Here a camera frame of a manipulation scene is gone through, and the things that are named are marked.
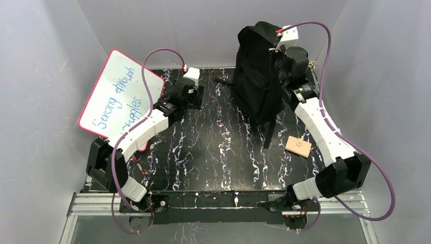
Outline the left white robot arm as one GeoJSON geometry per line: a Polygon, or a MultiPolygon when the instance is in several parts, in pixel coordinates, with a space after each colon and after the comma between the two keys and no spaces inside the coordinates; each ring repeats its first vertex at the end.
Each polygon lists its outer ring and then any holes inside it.
{"type": "Polygon", "coordinates": [[[153,106],[150,115],[139,121],[133,130],[112,139],[94,140],[90,147],[86,173],[110,193],[122,193],[126,203],[138,211],[147,211],[152,198],[147,189],[129,176],[126,162],[139,147],[158,133],[181,120],[189,109],[200,109],[204,87],[197,78],[186,76],[174,82],[171,91],[153,106]]]}

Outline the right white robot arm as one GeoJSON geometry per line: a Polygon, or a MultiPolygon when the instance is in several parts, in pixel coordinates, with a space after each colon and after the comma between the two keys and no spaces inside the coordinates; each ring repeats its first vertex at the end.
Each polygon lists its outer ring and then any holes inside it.
{"type": "Polygon", "coordinates": [[[329,127],[328,115],[322,115],[315,84],[307,79],[308,53],[298,46],[280,48],[271,54],[278,72],[283,99],[305,124],[323,158],[325,168],[316,176],[291,184],[283,200],[292,210],[300,210],[306,201],[331,198],[363,186],[371,161],[336,135],[329,127]]]}

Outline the black student backpack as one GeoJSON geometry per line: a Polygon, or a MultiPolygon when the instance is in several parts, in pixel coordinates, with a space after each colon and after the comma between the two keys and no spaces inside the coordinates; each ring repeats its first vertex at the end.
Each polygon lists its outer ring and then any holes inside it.
{"type": "Polygon", "coordinates": [[[279,29],[265,21],[244,27],[237,36],[239,49],[233,77],[214,79],[231,87],[234,103],[252,121],[270,123],[263,144],[265,149],[270,146],[276,117],[285,108],[273,55],[269,51],[277,41],[279,29]]]}

